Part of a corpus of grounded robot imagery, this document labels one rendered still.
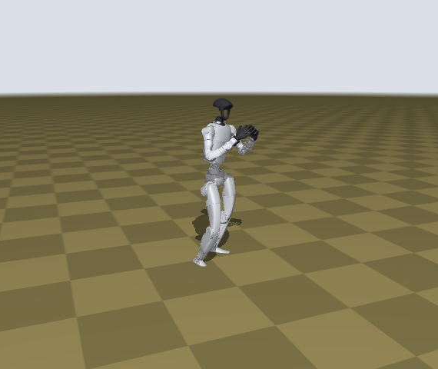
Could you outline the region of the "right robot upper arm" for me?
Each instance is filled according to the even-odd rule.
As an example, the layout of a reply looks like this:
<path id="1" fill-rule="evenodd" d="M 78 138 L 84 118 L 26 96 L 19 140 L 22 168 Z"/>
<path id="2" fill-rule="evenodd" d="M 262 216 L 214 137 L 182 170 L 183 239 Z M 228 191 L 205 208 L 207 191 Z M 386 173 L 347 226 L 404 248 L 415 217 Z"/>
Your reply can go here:
<path id="1" fill-rule="evenodd" d="M 210 160 L 206 156 L 213 147 L 214 126 L 212 125 L 202 128 L 201 133 L 204 139 L 204 156 L 208 161 L 215 161 L 216 158 Z"/>

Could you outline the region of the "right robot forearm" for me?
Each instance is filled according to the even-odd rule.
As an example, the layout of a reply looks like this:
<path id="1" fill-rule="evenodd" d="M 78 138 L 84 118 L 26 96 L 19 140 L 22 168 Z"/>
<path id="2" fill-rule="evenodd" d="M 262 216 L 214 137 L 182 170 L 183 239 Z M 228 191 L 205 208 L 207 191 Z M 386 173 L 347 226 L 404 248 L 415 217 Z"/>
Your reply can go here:
<path id="1" fill-rule="evenodd" d="M 207 158 L 210 160 L 217 157 L 221 158 L 225 153 L 232 150 L 236 142 L 237 140 L 235 138 L 231 138 L 228 142 L 226 142 L 224 145 L 220 146 L 219 148 L 216 148 L 213 151 L 209 151 L 206 155 Z"/>

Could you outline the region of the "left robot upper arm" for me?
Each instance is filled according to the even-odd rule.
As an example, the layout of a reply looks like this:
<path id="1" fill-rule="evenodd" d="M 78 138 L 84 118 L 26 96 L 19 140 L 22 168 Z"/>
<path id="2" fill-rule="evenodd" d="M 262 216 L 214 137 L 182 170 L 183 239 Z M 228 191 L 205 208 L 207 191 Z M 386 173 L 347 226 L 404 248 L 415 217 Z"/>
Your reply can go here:
<path id="1" fill-rule="evenodd" d="M 233 126 L 233 125 L 230 125 L 230 127 L 231 127 L 231 138 L 235 135 L 236 136 L 236 128 Z M 236 148 L 237 148 L 237 150 L 238 150 L 238 153 L 240 154 L 240 155 L 245 155 L 248 151 L 246 151 L 245 149 L 244 149 L 244 145 L 241 143 L 241 140 L 240 140 L 240 142 L 237 144 L 237 145 L 235 145 L 236 146 Z"/>

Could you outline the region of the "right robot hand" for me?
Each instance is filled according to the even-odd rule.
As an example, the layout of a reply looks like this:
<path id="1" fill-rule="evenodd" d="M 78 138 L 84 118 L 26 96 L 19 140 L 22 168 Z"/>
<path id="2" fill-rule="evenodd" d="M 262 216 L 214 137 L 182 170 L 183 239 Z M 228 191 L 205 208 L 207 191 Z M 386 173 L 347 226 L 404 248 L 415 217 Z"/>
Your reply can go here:
<path id="1" fill-rule="evenodd" d="M 244 138 L 246 138 L 248 135 L 253 134 L 252 129 L 247 131 L 247 129 L 250 128 L 250 127 L 249 127 L 249 128 L 246 128 L 247 126 L 248 126 L 248 125 L 245 125 L 242 129 L 241 129 L 242 126 L 239 126 L 239 128 L 238 128 L 238 130 L 237 130 L 237 132 L 236 132 L 236 136 L 234 135 L 234 136 L 232 137 L 232 138 L 235 138 L 235 139 L 237 140 L 237 142 L 234 144 L 234 146 L 237 145 L 237 144 L 240 142 L 241 139 L 244 139 Z M 251 131 L 251 132 L 248 133 L 249 131 Z M 248 134 L 247 134 L 247 133 L 248 133 Z"/>

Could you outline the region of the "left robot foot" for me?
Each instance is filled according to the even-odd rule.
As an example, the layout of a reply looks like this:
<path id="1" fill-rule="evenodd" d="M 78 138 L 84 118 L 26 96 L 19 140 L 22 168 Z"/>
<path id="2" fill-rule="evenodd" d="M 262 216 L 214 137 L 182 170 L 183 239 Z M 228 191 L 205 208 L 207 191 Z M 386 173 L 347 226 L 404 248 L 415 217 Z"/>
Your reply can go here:
<path id="1" fill-rule="evenodd" d="M 213 249 L 213 248 L 212 248 Z M 215 249 L 215 248 L 214 248 Z M 224 249 L 221 249 L 221 248 L 216 248 L 216 250 L 211 250 L 212 252 L 218 252 L 218 253 L 230 253 L 229 251 L 226 251 L 226 250 L 224 250 Z"/>

